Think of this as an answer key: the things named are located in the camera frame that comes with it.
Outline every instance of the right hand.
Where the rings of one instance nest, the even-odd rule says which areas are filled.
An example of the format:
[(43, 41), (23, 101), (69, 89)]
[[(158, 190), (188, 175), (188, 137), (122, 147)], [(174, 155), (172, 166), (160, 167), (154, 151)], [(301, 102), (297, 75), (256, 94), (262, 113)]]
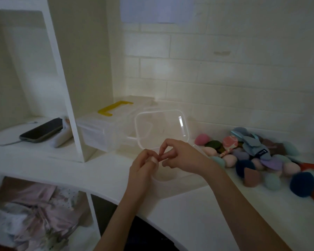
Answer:
[[(171, 151), (166, 153), (166, 148), (173, 147)], [(163, 166), (170, 168), (179, 168), (189, 173), (201, 175), (207, 165), (212, 164), (212, 160), (201, 154), (189, 143), (180, 140), (166, 139), (159, 149), (160, 160)]]

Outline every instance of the navy blue makeup sponge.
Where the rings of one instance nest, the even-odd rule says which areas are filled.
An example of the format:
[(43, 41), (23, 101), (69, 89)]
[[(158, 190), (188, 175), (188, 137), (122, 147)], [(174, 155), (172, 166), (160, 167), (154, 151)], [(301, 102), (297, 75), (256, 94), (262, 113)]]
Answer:
[(299, 197), (308, 197), (314, 191), (314, 176), (309, 172), (293, 175), (290, 190)]
[(244, 168), (256, 170), (255, 165), (250, 160), (239, 160), (236, 163), (236, 173), (239, 177), (244, 179)]

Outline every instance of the pink patterned item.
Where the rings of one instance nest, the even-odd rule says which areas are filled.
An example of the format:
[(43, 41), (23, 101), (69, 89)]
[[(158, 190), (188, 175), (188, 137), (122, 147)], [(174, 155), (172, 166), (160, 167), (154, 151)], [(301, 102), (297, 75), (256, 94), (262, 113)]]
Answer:
[(220, 154), (220, 158), (223, 158), (224, 156), (229, 154), (234, 148), (236, 148), (238, 146), (238, 140), (235, 136), (230, 135), (223, 139), (222, 145), (226, 149), (226, 151)]

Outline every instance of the white shelf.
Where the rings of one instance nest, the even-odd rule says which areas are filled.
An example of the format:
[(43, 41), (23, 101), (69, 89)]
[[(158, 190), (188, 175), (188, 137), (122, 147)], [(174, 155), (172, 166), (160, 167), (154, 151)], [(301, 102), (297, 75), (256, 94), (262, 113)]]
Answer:
[[(19, 140), (19, 135), (26, 131), (33, 129), (34, 127), (40, 126), (43, 123), (50, 121), (51, 118), (47, 117), (35, 117), (29, 118), (27, 121), (37, 121), (36, 124), (21, 124), (17, 125), (3, 131), (0, 131), (0, 144), (11, 143)], [(20, 142), (13, 145), (8, 145), (5, 147), (0, 147), (3, 151), (33, 154), (35, 156), (41, 156), (46, 158), (62, 159), (69, 161), (80, 162), (76, 145), (73, 139), (70, 139), (64, 143), (59, 148), (53, 148), (49, 145), (49, 140), (42, 143), (30, 143), (30, 142)]]
[(40, 11), (39, 0), (0, 0), (0, 10)]
[(69, 248), (70, 251), (92, 251), (99, 240), (100, 237), (93, 225), (79, 226), (69, 237)]

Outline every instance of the white cord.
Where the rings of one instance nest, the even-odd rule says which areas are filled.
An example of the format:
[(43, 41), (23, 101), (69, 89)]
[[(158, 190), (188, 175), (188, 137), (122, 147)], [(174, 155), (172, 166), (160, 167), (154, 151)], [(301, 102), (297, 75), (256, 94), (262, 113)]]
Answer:
[[(12, 128), (12, 127), (15, 127), (15, 126), (17, 126), (17, 125), (22, 125), (22, 124), (36, 124), (36, 123), (38, 123), (38, 122), (37, 122), (37, 121), (23, 122), (23, 123), (19, 123), (19, 124), (10, 126), (10, 127), (8, 127), (8, 128)], [(22, 140), (19, 140), (19, 141), (16, 141), (16, 142), (12, 142), (12, 143), (0, 144), (0, 146), (1, 146), (1, 147), (4, 147), (4, 146), (8, 146), (8, 145), (20, 143), (20, 142), (22, 142)]]

